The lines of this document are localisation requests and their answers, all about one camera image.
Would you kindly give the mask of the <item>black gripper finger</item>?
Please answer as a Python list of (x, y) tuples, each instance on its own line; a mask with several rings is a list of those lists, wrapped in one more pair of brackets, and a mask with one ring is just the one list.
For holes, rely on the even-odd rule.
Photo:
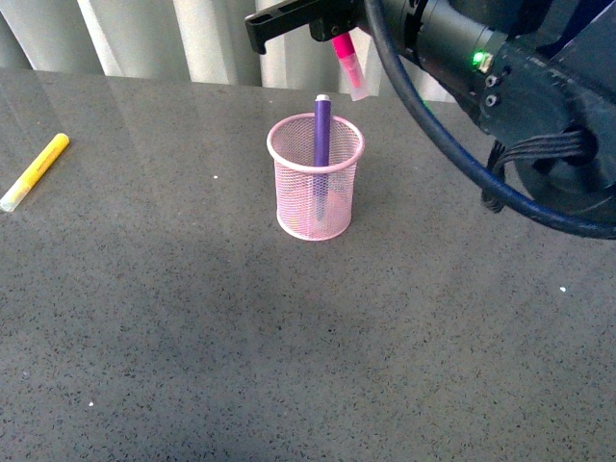
[(267, 53), (266, 43), (305, 25), (309, 26), (314, 41), (325, 42), (331, 34), (325, 32), (322, 23), (336, 11), (337, 2), (327, 0), (283, 1), (244, 19), (251, 49), (259, 54)]

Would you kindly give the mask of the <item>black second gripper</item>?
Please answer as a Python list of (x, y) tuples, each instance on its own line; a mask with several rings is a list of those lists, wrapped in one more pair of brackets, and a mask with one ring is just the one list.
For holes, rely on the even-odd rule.
[(507, 74), (505, 1), (336, 1), (309, 23), (314, 40), (359, 28), (389, 33), (395, 51), (453, 95), (478, 96)]

